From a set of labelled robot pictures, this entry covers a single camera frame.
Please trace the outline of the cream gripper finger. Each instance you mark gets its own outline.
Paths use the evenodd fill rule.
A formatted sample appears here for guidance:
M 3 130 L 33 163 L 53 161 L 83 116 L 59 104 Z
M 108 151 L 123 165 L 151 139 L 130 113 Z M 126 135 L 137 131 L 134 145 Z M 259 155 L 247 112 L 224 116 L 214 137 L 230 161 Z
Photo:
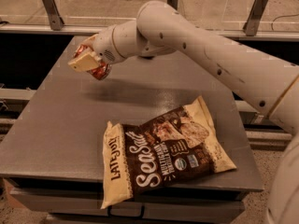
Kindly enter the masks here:
M 92 36 L 86 38 L 84 41 L 82 41 L 79 46 L 84 49 L 86 49 L 86 48 L 93 49 L 93 43 L 95 41 L 95 38 L 96 38 L 96 35 L 92 35 Z
M 97 68 L 100 64 L 101 58 L 94 52 L 84 53 L 77 58 L 71 60 L 68 65 L 77 72 L 85 72 Z

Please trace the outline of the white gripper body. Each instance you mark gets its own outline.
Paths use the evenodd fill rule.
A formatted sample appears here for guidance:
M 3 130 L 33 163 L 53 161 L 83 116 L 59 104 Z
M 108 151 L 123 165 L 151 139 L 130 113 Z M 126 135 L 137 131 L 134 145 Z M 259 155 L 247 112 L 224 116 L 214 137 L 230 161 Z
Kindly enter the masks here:
M 93 50 L 105 63 L 113 64 L 120 60 L 120 54 L 116 51 L 113 43 L 115 26 L 109 26 L 100 31 L 93 41 Z

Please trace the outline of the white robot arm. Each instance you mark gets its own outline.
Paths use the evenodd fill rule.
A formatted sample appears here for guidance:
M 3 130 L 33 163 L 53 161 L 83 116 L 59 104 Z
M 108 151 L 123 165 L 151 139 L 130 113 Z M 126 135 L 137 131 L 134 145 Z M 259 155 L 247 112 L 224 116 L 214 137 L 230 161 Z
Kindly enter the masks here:
M 179 50 L 232 92 L 292 135 L 271 188 L 264 224 L 299 223 L 299 66 L 187 21 L 161 1 L 149 1 L 136 19 L 84 40 L 69 65 L 107 76 L 114 63 Z

